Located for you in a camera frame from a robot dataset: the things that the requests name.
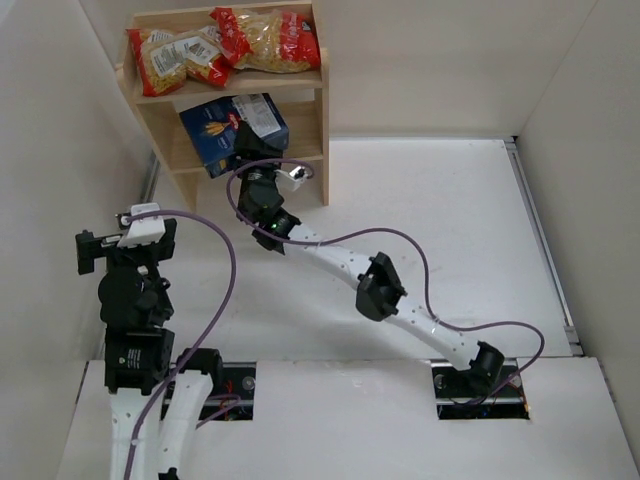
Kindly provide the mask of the blue Barilla pasta box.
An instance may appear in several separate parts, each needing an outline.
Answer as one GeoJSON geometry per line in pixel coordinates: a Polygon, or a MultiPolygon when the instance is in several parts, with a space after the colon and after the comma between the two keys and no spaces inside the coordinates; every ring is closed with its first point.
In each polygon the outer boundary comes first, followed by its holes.
{"type": "Polygon", "coordinates": [[[235,139],[241,123],[270,147],[289,147],[289,127],[267,93],[226,96],[179,113],[180,120],[211,178],[235,166],[235,139]]]}

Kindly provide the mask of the red pasta bag front side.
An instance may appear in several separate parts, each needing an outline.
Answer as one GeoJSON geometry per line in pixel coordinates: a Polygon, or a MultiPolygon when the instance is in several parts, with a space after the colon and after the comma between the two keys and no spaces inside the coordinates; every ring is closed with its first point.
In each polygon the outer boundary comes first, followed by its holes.
{"type": "Polygon", "coordinates": [[[220,51],[238,70],[289,74],[321,67],[313,25],[302,14],[216,7],[210,17],[217,26],[220,51]]]}

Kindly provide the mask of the red pasta bag label side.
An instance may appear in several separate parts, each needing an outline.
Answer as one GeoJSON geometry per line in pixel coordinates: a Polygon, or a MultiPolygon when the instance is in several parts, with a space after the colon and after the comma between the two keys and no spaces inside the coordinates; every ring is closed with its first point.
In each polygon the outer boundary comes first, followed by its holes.
{"type": "Polygon", "coordinates": [[[132,28],[127,34],[145,97],[168,95],[188,78],[225,88],[233,74],[213,25],[185,32],[132,28]]]}

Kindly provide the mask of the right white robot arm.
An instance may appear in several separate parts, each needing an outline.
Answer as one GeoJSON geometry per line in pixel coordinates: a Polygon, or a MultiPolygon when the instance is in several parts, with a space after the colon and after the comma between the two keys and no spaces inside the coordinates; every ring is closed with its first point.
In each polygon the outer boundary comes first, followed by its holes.
{"type": "Polygon", "coordinates": [[[234,150],[231,176],[240,181],[240,190],[230,204],[262,248],[307,261],[345,282],[355,292],[360,315],[394,325],[439,352],[473,395],[485,397],[495,389],[505,361],[499,349],[471,337],[466,327],[442,321],[430,303],[413,301],[387,254],[359,254],[344,247],[342,238],[324,239],[285,209],[281,188],[294,191],[312,178],[310,164],[285,158],[246,122],[236,133],[234,150]]]}

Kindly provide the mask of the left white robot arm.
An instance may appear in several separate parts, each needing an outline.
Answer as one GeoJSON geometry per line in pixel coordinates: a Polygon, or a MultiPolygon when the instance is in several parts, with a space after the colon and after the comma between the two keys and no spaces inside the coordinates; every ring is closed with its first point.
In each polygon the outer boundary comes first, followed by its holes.
{"type": "Polygon", "coordinates": [[[106,262],[98,286],[105,331],[104,385],[112,421],[110,478],[183,479],[204,403],[222,373],[214,349],[171,363],[174,314],[159,264],[172,258],[177,223],[147,218],[114,236],[75,237],[77,271],[106,262]]]}

